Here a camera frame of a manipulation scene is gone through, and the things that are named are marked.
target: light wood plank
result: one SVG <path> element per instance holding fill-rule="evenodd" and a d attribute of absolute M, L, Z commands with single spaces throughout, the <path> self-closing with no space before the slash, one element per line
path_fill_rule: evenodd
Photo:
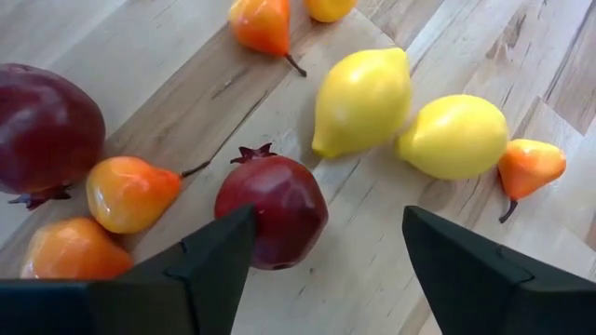
<path fill-rule="evenodd" d="M 479 13 L 485 15 L 486 20 L 494 17 L 493 13 L 489 14 L 488 11 L 479 10 L 475 14 L 480 15 Z M 500 34 L 498 28 L 500 27 L 502 30 L 504 25 L 496 25 L 496 27 L 495 38 Z M 489 47 L 490 44 L 486 46 L 485 50 L 481 51 L 481 57 L 483 57 L 483 53 Z M 428 55 L 434 56 L 434 53 L 431 53 L 430 50 L 428 51 Z M 409 260 L 406 257 L 400 256 L 405 256 L 403 243 L 399 242 L 397 249 L 395 246 L 396 242 L 400 241 L 400 233 L 398 233 L 399 225 L 391 228 L 385 225 L 379 226 L 377 222 L 399 222 L 400 209 L 405 204 L 416 203 L 424 186 L 431 182 L 431 179 L 414 171 L 411 167 L 396 162 L 386 148 L 371 151 L 364 156 L 346 158 L 342 164 L 344 167 L 350 165 L 356 166 L 356 168 L 353 170 L 352 168 L 346 168 L 339 173 L 344 176 L 347 171 L 349 175 L 347 181 L 339 184 L 341 188 L 339 192 L 336 191 L 336 186 L 334 186 L 338 180 L 331 179 L 331 181 L 326 181 L 321 179 L 321 176 L 332 175 L 331 168 L 328 171 L 326 170 L 327 163 L 322 162 L 315 168 L 316 176 L 318 176 L 320 183 L 327 191 L 326 195 L 332 197 L 330 210 L 332 213 L 335 213 L 335 215 L 332 215 L 334 219 L 332 219 L 333 222 L 327 232 L 330 232 L 333 229 L 332 227 L 337 227 L 334 229 L 336 232 L 327 234 L 336 235 L 337 237 L 334 240 L 341 242 L 332 243 L 321 240 L 312 256 L 304 264 L 304 267 L 315 269 L 315 273 L 329 271 L 325 272 L 320 280 L 330 283 L 330 277 L 333 278 L 333 286 L 327 284 L 324 290 L 316 290 L 315 294 L 311 297 L 311 299 L 321 298 L 322 300 L 318 300 L 317 306 L 320 306 L 318 308 L 313 309 L 312 305 L 307 304 L 308 307 L 305 307 L 305 309 L 311 311 L 311 314 L 308 314 L 308 319 L 313 320 L 312 318 L 315 317 L 314 322 L 319 326 L 321 324 L 327 325 L 328 323 L 336 322 L 338 325 L 323 327 L 323 331 L 329 333 L 349 331 L 353 331 L 353 333 L 364 333 L 365 331 L 371 333 L 393 332 L 396 328 L 399 329 L 400 326 L 405 324 L 405 320 L 408 318 L 407 316 L 410 315 L 411 310 L 419 302 L 421 292 L 417 291 L 416 294 L 416 290 L 412 288 L 412 283 L 417 284 L 417 282 L 415 280 L 412 281 L 413 272 L 411 267 L 409 267 Z M 330 163 L 330 166 L 336 171 L 338 165 Z M 489 191 L 492 191 L 494 187 L 494 179 L 492 179 L 492 185 Z M 393 201 L 387 204 L 382 199 L 392 199 Z M 389 238 L 388 240 L 393 242 L 393 246 L 386 246 L 383 243 L 385 238 Z M 365 245 L 367 248 L 365 250 L 360 249 L 354 253 L 349 248 L 353 244 Z M 310 263 L 311 260 L 316 260 L 317 257 L 324 257 L 324 259 L 314 264 Z M 350 284 L 351 281 L 349 279 L 337 277 L 336 275 L 337 273 L 341 273 L 341 264 L 343 263 L 354 264 L 352 268 L 362 268 L 365 266 L 364 264 L 373 260 L 372 265 L 366 266 L 368 269 L 366 274 L 368 274 L 371 271 L 371 267 L 373 268 L 377 261 L 380 264 L 384 264 L 384 260 L 395 259 L 398 260 L 397 264 L 394 263 L 395 265 L 390 266 L 389 269 L 387 269 L 387 266 L 383 266 L 372 276 L 372 278 L 379 278 L 377 280 L 380 280 L 380 285 L 375 285 L 379 282 L 374 280 L 369 285 L 364 287 L 359 286 L 359 289 L 364 289 L 363 293 L 360 293 L 355 288 L 350 289 L 357 284 Z M 364 284 L 368 280 L 361 280 L 360 282 Z M 303 292 L 314 289 L 312 285 L 316 285 L 317 281 L 316 279 L 312 279 L 312 281 L 312 284 L 308 283 L 305 286 Z M 303 286 L 295 285 L 295 290 L 298 292 L 302 289 Z M 346 296 L 348 291 L 358 297 L 352 301 L 351 297 Z M 371 294 L 366 292 L 372 293 L 371 300 L 365 298 Z M 303 298 L 304 295 L 302 293 L 300 297 L 306 300 L 307 297 Z M 349 316 L 342 315 L 341 311 L 327 312 L 326 307 L 332 305 L 330 300 L 339 303 L 340 299 L 342 302 L 341 311 L 349 314 Z M 365 307 L 361 307 L 362 301 L 366 301 L 367 305 L 374 306 L 373 309 L 368 311 Z M 401 306 L 401 309 L 393 314 L 393 308 L 396 305 Z M 360 315 L 366 316 L 363 316 L 361 320 L 359 319 L 356 326 L 352 326 L 351 320 L 359 318 Z"/>
<path fill-rule="evenodd" d="M 596 117 L 596 2 L 592 2 L 569 53 L 553 79 L 546 101 L 585 134 Z"/>
<path fill-rule="evenodd" d="M 443 1 L 397 1 L 389 10 L 377 12 L 372 17 L 372 23 L 381 28 L 398 46 L 408 47 Z"/>
<path fill-rule="evenodd" d="M 47 67 L 125 1 L 2 1 L 0 62 Z"/>
<path fill-rule="evenodd" d="M 440 32 L 436 42 L 427 50 L 418 47 L 419 43 L 425 43 L 414 39 L 408 51 L 413 59 L 414 89 L 420 93 L 413 97 L 413 109 L 417 111 L 441 96 L 461 93 L 484 59 L 486 51 L 503 32 L 522 2 L 466 1 L 462 7 L 457 8 L 453 20 L 449 20 L 447 15 L 449 25 Z M 454 2 L 446 0 L 442 7 L 453 5 Z M 421 39 L 428 38 L 424 32 L 423 30 L 419 34 Z"/>
<path fill-rule="evenodd" d="M 543 96 L 591 0 L 525 1 L 511 18 L 465 91 L 501 107 L 511 131 L 535 96 Z"/>
<path fill-rule="evenodd" d="M 299 1 L 294 0 L 292 5 L 296 7 Z M 137 11 L 130 15 L 139 15 L 141 8 L 136 8 Z M 162 11 L 154 15 L 166 15 L 168 10 L 172 10 L 170 8 L 165 11 L 161 8 Z M 297 42 L 294 54 L 299 60 L 315 40 L 313 36 L 319 31 L 334 29 L 334 26 L 313 27 L 304 9 L 297 8 L 298 13 L 301 13 L 300 10 L 303 13 L 293 20 L 292 35 Z M 222 29 L 108 139 L 107 152 L 109 155 L 137 155 L 172 170 L 195 166 L 211 159 L 238 124 L 290 72 L 295 74 L 286 61 L 248 51 L 238 45 L 228 29 Z M 128 99 L 126 97 L 119 103 L 132 103 L 126 102 Z M 24 213 L 20 221 L 9 221 L 10 224 L 3 228 L 6 243 L 0 252 L 0 277 L 11 277 L 19 272 L 20 259 L 38 227 L 74 215 L 88 214 L 83 188 L 84 185 L 80 184 L 73 189 L 71 195 L 74 199 L 70 201 L 53 201 L 30 216 Z M 134 240 L 142 239 L 142 236 L 138 234 L 131 238 L 130 244 L 135 244 Z M 155 245 L 152 254 L 161 247 Z"/>
<path fill-rule="evenodd" d="M 445 30 L 460 17 L 462 11 L 470 11 L 479 3 L 476 0 L 443 0 L 435 14 L 408 46 L 414 68 L 427 50 L 445 33 Z"/>
<path fill-rule="evenodd" d="M 385 13 L 392 8 L 399 0 L 359 0 L 356 8 L 365 17 L 371 19 L 377 13 Z"/>
<path fill-rule="evenodd" d="M 584 140 L 567 164 L 565 183 L 555 196 L 558 206 L 553 210 L 561 212 L 558 218 L 580 239 L 596 250 L 596 121 L 593 121 Z"/>
<path fill-rule="evenodd" d="M 428 327 L 427 323 L 430 317 L 432 317 L 430 306 L 422 292 L 418 302 L 404 320 L 398 335 L 419 335 L 427 331 L 425 327 Z"/>
<path fill-rule="evenodd" d="M 419 335 L 441 335 L 437 319 L 434 315 L 428 317 L 426 323 L 422 326 Z"/>
<path fill-rule="evenodd" d="M 304 152 L 309 152 L 313 100 L 322 76 L 333 64 L 351 52 L 365 47 L 392 45 L 390 39 L 356 12 L 352 13 L 350 20 L 331 27 L 328 33 L 321 35 L 301 60 L 301 64 L 310 69 L 311 74 L 308 78 L 297 78 L 294 73 L 290 73 L 277 86 L 213 158 L 211 167 L 188 187 L 157 227 L 139 241 L 135 254 L 142 257 L 156 248 L 165 247 L 171 241 L 193 231 L 198 225 L 210 219 L 213 197 L 222 179 L 233 168 L 228 162 L 230 158 L 237 155 L 238 146 L 257 146 L 273 140 L 274 147 L 279 153 L 300 159 Z M 365 179 L 368 178 L 367 176 L 368 174 L 362 175 Z M 340 186 L 335 184 L 335 180 L 332 180 L 331 184 L 326 181 L 320 181 L 320 183 L 327 190 Z M 369 220 L 367 213 L 378 211 L 373 208 L 361 210 L 359 216 L 350 223 L 349 213 L 355 213 L 355 211 L 345 210 L 346 206 L 354 204 L 346 201 L 358 201 L 354 196 L 365 198 L 369 188 L 362 186 L 364 185 L 361 182 L 352 186 L 346 185 L 345 192 L 338 194 L 332 200 L 330 206 L 332 219 L 329 226 L 312 256 L 301 266 L 278 273 L 260 272 L 249 278 L 237 317 L 236 333 L 278 334 L 282 330 L 294 331 L 296 334 L 348 332 L 350 330 L 348 327 L 355 327 L 358 320 L 364 321 L 364 316 L 358 317 L 364 308 L 361 303 L 363 299 L 372 299 L 377 288 L 383 283 L 391 291 L 396 289 L 393 284 L 397 281 L 379 274 L 386 271 L 385 263 L 391 261 L 395 252 L 403 255 L 404 246 L 401 244 L 399 249 L 395 249 L 392 242 L 400 235 L 400 230 L 386 232 L 386 240 L 379 245 L 380 249 L 373 248 L 362 253 L 359 246 L 372 241 L 371 239 L 378 240 L 389 227 L 376 224 L 376 228 L 366 235 L 366 240 L 361 240 L 363 232 L 360 227 Z M 370 196 L 384 197 L 382 194 L 370 194 Z M 366 206 L 373 203 L 375 201 L 368 197 Z M 387 215 L 390 217 L 397 214 L 390 213 L 394 209 L 390 204 L 387 204 L 388 206 L 380 204 L 384 206 L 383 211 L 389 211 Z M 370 263 L 375 255 L 378 260 L 371 263 L 370 270 L 356 276 L 343 275 L 346 271 L 353 271 L 363 264 Z M 397 260 L 403 262 L 404 266 L 409 262 L 405 257 L 397 257 Z M 392 271 L 392 274 L 401 278 L 400 273 Z M 401 287 L 407 287 L 411 279 L 412 273 L 403 277 Z M 367 281 L 378 284 L 364 285 Z M 390 294 L 387 294 L 387 297 L 396 298 Z M 393 302 L 386 302 L 386 313 L 393 306 Z M 401 311 L 398 305 L 395 317 L 404 317 L 404 313 L 405 311 Z M 307 324 L 304 322 L 306 318 L 310 320 Z M 389 327 L 384 324 L 377 327 L 392 328 L 392 331 L 395 331 L 398 325 Z"/>
<path fill-rule="evenodd" d="M 515 137 L 555 144 L 566 152 L 570 164 L 577 158 L 583 140 L 581 134 L 541 99 L 536 99 Z M 522 199 L 505 224 L 496 223 L 496 218 L 505 210 L 507 198 L 500 186 L 495 187 L 474 230 L 531 257 L 589 277 L 596 253 L 565 226 L 577 208 L 563 208 L 563 204 L 569 203 L 563 203 L 559 197 L 561 188 L 576 178 L 577 175 L 567 171 L 557 181 Z M 576 188 L 576 191 L 588 188 Z"/>
<path fill-rule="evenodd" d="M 0 34 L 0 61 L 43 66 L 76 83 L 102 108 L 108 136 L 221 30 L 231 2 L 118 1 L 67 0 L 66 5 L 54 0 L 24 1 L 7 14 L 10 20 L 0 20 L 11 27 L 10 33 Z M 48 13 L 56 14 L 53 23 L 42 19 Z M 223 52 L 242 54 L 237 47 Z M 141 127 L 159 120 L 137 122 Z M 141 139 L 151 136 L 146 131 Z M 30 215 L 23 206 L 7 204 L 14 197 L 0 194 L 0 212 L 6 213 L 0 225 L 0 246 Z"/>

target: pomegranate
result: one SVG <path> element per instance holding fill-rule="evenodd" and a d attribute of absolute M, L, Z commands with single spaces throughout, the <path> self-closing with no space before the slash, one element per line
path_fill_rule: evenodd
<path fill-rule="evenodd" d="M 271 143 L 257 150 L 241 147 L 241 165 L 223 181 L 215 217 L 247 204 L 255 206 L 256 240 L 252 266 L 263 270 L 290 268 L 302 261 L 328 219 L 317 181 L 303 165 L 270 153 Z"/>
<path fill-rule="evenodd" d="M 49 71 L 0 65 L 0 191 L 36 208 L 65 199 L 102 155 L 105 124 L 79 87 Z"/>

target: yellow lemon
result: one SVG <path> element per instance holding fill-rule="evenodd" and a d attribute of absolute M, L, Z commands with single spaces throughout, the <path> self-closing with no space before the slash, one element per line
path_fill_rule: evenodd
<path fill-rule="evenodd" d="M 507 148 L 505 116 L 489 101 L 453 95 L 432 101 L 396 141 L 396 152 L 432 177 L 473 178 Z"/>
<path fill-rule="evenodd" d="M 320 22 L 335 22 L 352 10 L 357 0 L 305 0 L 310 17 Z"/>
<path fill-rule="evenodd" d="M 318 92 L 313 150 L 332 158 L 390 141 L 411 100 L 410 69 L 402 49 L 347 56 L 329 71 Z"/>

